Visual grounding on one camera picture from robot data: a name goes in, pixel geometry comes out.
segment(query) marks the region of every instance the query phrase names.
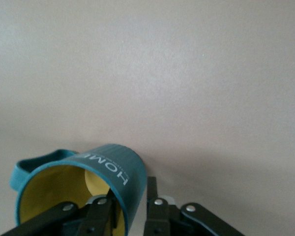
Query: bolt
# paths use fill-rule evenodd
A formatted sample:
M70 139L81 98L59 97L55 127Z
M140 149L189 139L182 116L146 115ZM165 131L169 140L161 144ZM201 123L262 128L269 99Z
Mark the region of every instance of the bolt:
M65 205L65 206L62 208L62 210L63 210L63 211L68 211L68 210L71 210L73 207L74 207L73 204L68 204L68 205Z
M195 212L196 208L193 205L188 205L188 206L186 206L186 210L189 212Z
M105 204L107 202L107 199L106 198L101 198L98 202L97 202L97 204L99 204L99 205L103 205L103 204Z
M155 204L155 205L162 205L162 204L163 204L163 200L162 200L162 199L156 199L156 200L154 201L154 204Z

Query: screw head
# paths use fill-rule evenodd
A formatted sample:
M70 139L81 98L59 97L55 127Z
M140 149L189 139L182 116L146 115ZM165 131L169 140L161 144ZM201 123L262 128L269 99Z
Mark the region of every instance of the screw head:
M65 206L62 208L62 210L63 210L63 211L68 211L68 210L71 210L73 207L74 207L73 204L68 204L68 205L65 205Z
M107 199L106 199L106 198L102 198L102 199L98 200L97 204L99 204L99 205L103 205L103 204L105 204L106 202L107 202Z
M162 199L156 199L156 200L154 201L154 204L155 204L155 205L162 205L162 204L163 204L163 200L162 200Z
M196 208L193 205L188 205L188 206L186 206L186 210L188 212L195 212Z

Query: mug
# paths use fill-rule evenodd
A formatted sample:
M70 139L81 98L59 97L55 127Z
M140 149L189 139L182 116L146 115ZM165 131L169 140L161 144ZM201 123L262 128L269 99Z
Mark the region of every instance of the mug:
M141 158L128 147L108 144L84 153L59 149L19 161L10 186L18 191L15 218L22 224L54 205L83 207L92 196L113 191L118 201L114 235L126 236L147 184Z

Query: beige surface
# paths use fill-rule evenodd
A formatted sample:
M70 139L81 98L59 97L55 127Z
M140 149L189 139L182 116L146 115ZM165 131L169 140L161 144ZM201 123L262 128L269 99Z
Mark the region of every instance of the beige surface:
M17 160L106 143L178 205L295 235L295 1L0 1L0 233Z

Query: mug handle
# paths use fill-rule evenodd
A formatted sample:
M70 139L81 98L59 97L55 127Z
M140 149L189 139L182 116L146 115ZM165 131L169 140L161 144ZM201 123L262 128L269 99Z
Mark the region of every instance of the mug handle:
M31 172L37 167L48 162L62 160L76 154L77 152L75 151L58 149L44 156L21 160L14 166L10 179L10 187L16 191L19 191L23 184L27 181Z

